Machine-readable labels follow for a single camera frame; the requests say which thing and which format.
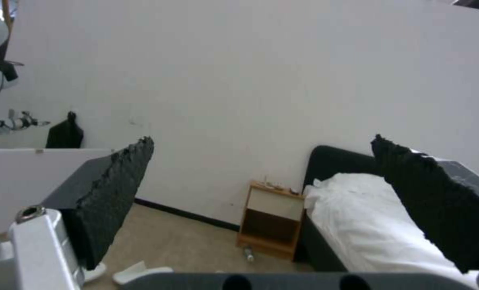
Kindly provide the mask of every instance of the black headboard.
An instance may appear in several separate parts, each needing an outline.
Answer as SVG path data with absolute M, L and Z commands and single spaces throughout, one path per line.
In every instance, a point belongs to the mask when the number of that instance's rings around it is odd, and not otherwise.
M 313 184 L 315 178 L 325 180 L 337 173 L 370 173 L 381 176 L 376 167 L 376 160 L 372 156 L 319 145 L 313 149 L 309 157 L 302 189 Z

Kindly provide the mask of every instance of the black baseboard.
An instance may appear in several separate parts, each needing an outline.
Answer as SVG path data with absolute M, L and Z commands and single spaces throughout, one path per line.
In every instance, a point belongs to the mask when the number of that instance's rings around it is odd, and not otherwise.
M 219 226 L 220 228 L 224 228 L 227 230 L 232 230 L 235 232 L 240 231 L 240 226 L 238 226 L 237 224 L 231 224 L 229 222 L 223 222 L 221 220 L 217 220 L 214 218 L 204 217 L 201 215 L 197 215 L 196 213 L 189 213 L 188 211 L 181 211 L 180 209 L 174 209 L 173 207 L 169 207 L 166 205 L 158 204 L 155 202 L 151 202 L 151 201 L 143 200 L 139 198 L 135 198 L 134 202 L 142 206 L 149 207 L 151 209 L 158 209 L 160 211 L 165 211 L 167 213 L 171 213 L 181 217 L 198 220 L 199 222 L 205 222 L 206 224 L 212 224 L 213 226 Z

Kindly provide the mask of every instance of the nightstand drawer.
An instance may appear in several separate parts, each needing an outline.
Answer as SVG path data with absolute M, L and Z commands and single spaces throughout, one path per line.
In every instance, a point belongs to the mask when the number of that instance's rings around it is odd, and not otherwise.
M 253 188 L 250 191 L 247 208 L 271 215 L 300 220 L 302 215 L 303 201 L 300 199 L 267 193 Z

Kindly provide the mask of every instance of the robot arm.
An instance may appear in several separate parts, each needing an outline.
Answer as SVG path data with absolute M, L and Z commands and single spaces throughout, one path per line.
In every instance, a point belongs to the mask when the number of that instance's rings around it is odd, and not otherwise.
M 45 126 L 50 122 L 37 121 L 29 112 L 22 112 L 19 118 L 0 118 L 0 134 L 10 131 L 24 130 L 30 126 Z

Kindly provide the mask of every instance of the plastic bottle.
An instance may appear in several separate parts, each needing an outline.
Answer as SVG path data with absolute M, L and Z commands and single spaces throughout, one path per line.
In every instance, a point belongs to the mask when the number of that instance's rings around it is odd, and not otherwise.
M 254 252 L 252 251 L 252 248 L 250 246 L 246 246 L 245 248 L 243 248 L 243 254 L 245 255 L 245 258 L 247 258 L 248 262 L 254 262 Z

